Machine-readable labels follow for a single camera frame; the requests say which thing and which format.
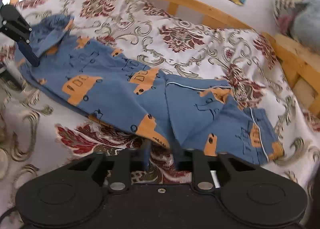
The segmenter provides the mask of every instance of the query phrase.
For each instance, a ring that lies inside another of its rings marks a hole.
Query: metal pin
[[[202,190],[210,190],[210,189],[213,188],[213,184],[210,183],[210,182],[205,182],[205,181],[204,182],[200,182],[198,184],[198,188],[202,189]]]
[[[123,189],[125,189],[125,184],[122,183],[122,182],[113,182],[110,185],[110,189],[112,189],[112,190],[123,190]]]
[[[165,190],[165,188],[158,188],[158,192],[159,192],[159,193],[165,193],[166,190]]]

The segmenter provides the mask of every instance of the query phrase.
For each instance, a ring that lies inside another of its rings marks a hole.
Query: silver bolt
[[[158,193],[165,193],[165,192],[166,192],[165,188],[158,188]]]
[[[200,182],[198,184],[198,188],[202,189],[202,190],[210,190],[210,189],[213,188],[213,184],[210,183],[210,182],[205,182],[205,181],[204,182]]]
[[[122,182],[113,182],[110,185],[110,189],[112,189],[112,190],[123,190],[123,189],[125,189],[125,184],[122,183]]]

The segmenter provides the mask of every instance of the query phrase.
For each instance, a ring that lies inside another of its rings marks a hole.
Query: bed
[[[189,78],[224,77],[238,103],[265,108],[285,155],[264,168],[299,183],[309,194],[320,159],[320,74],[304,48],[282,36],[258,34],[239,20],[195,0],[10,0],[27,22],[56,13],[75,17],[71,34],[89,36],[165,73]],[[175,18],[179,6],[202,13],[202,24]],[[1,34],[1,60],[14,58],[12,40]],[[14,206],[17,189],[35,176],[95,151],[114,155],[146,139],[88,120],[27,86],[2,80],[0,213]],[[173,157],[153,146],[147,172],[135,183],[185,183],[191,173],[174,169]],[[19,228],[17,213],[3,228]]]

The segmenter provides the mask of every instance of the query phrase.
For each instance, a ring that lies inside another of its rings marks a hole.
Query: blue garment
[[[225,79],[166,75],[96,40],[70,36],[69,20],[56,15],[33,26],[30,45],[40,66],[20,66],[54,100],[173,150],[229,152],[254,164],[283,155],[265,111],[241,110]],[[16,61],[22,57],[17,51]]]

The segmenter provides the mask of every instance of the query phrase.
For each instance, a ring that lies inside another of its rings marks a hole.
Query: wooden bed frame
[[[185,6],[204,15],[202,24],[210,28],[251,29],[238,19],[196,0],[165,0],[169,2],[167,12],[177,13],[179,6]],[[294,40],[277,34],[263,35],[270,41],[287,78],[289,86],[298,100],[311,113],[320,116],[320,56],[311,53]]]

